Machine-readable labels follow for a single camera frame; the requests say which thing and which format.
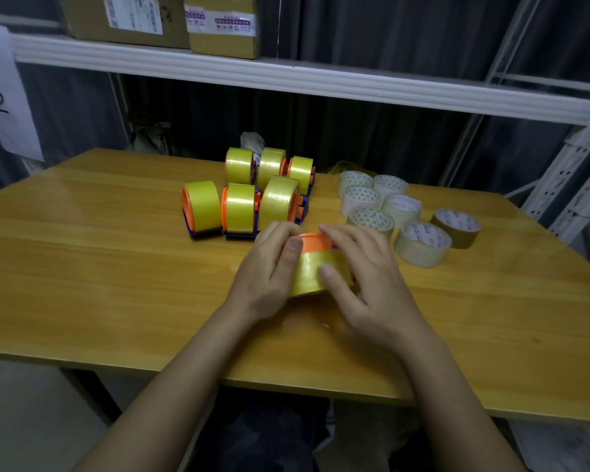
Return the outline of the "yellow tape roll orange dispenser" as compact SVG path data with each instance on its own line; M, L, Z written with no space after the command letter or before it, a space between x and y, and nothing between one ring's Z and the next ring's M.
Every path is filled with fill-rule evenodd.
M325 290L318 269L327 264L333 267L347 285L354 285L353 273L341 250L322 232L299 235L303 249L294 273L289 297L304 296Z

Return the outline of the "cluster of yellow tape dispensers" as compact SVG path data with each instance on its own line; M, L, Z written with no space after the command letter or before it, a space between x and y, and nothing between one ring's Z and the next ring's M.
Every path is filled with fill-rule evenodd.
M256 160L250 148L229 148L225 184L195 181L181 188L181 208L190 237L221 234L256 237L272 222L300 225L308 211L316 168L312 158L286 157L264 148Z

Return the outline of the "white diagonal rack brace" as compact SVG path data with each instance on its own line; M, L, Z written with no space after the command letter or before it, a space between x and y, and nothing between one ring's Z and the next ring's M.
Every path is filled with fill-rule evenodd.
M507 74L521 42L527 32L530 23L542 0L520 0L514 15L509 22L504 36L494 59L488 69L484 79L484 91L486 94L483 100L487 102L488 107L480 112L475 112L468 118L448 163L444 168L441 177L437 183L440 187L450 187L459 172L480 126L486 116L496 116L499 114L498 105L491 105L492 102L498 102L492 92L502 86L504 76Z

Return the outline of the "white paper sign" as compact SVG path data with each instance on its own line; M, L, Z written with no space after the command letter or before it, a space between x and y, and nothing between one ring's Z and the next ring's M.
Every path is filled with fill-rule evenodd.
M0 26L0 144L13 154L44 162L32 112L17 69L10 33Z

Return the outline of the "white perforated rack upright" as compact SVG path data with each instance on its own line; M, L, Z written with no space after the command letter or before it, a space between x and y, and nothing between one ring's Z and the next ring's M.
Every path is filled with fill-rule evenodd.
M584 161L590 157L590 122L572 134L522 205L522 210L539 221L568 185ZM565 244L590 223L590 176L573 195L548 228Z

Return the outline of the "person's left hand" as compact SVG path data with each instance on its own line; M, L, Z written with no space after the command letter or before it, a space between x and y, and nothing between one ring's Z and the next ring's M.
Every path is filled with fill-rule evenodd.
M302 233L299 225L287 221L271 222L262 229L240 264L223 306L253 322L275 316L289 296L281 296L269 286L269 276L274 267L269 238L299 236Z

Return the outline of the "person's left forearm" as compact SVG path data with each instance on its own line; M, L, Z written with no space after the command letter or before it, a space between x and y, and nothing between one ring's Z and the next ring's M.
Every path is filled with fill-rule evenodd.
M150 381L73 472L176 472L256 311L223 304Z

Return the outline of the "cluster of cream tape rolls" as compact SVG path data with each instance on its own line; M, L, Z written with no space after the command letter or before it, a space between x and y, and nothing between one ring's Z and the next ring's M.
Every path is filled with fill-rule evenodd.
M358 171L339 174L340 213L349 225L366 227L394 240L396 255L418 267L436 267L452 246L450 236L420 221L422 203L405 194L406 181Z

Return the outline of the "crumpled grey packaging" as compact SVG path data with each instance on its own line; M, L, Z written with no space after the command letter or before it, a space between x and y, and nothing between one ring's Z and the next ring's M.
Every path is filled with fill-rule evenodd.
M132 130L127 151L152 153L169 157L176 156L176 148L170 134L169 123L154 123L149 126L138 126Z

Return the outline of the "person's right forearm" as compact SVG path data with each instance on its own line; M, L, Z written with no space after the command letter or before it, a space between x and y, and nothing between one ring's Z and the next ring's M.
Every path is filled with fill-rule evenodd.
M432 329L395 341L439 472L528 472Z

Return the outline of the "person's legs dark trousers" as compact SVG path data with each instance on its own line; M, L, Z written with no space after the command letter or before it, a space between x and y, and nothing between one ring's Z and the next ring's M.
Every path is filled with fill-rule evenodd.
M221 386L184 472L320 472L335 404L323 397Z

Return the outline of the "dark table leg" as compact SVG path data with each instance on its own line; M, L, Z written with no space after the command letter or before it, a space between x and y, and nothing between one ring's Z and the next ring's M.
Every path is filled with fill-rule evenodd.
M67 367L58 370L104 424L110 427L118 420L121 409L94 371Z

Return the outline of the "crumpled clear plastic bag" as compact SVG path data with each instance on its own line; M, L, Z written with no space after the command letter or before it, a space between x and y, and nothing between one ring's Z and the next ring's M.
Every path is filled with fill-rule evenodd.
M251 150L256 162L259 162L265 145L264 139L258 133L246 131L240 135L240 148Z

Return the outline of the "small cardboard box purple-striped label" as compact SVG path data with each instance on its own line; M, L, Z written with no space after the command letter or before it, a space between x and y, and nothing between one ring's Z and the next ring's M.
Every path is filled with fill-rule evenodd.
M260 56L256 0L184 0L191 50L255 60Z

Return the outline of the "white shelf board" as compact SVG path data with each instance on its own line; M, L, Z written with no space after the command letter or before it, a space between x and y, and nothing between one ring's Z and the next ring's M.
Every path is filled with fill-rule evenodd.
M16 61L222 86L380 102L464 113L488 107L484 85L329 65L242 60L168 49L80 41L64 36L11 34ZM501 87L497 117L586 126L590 99Z

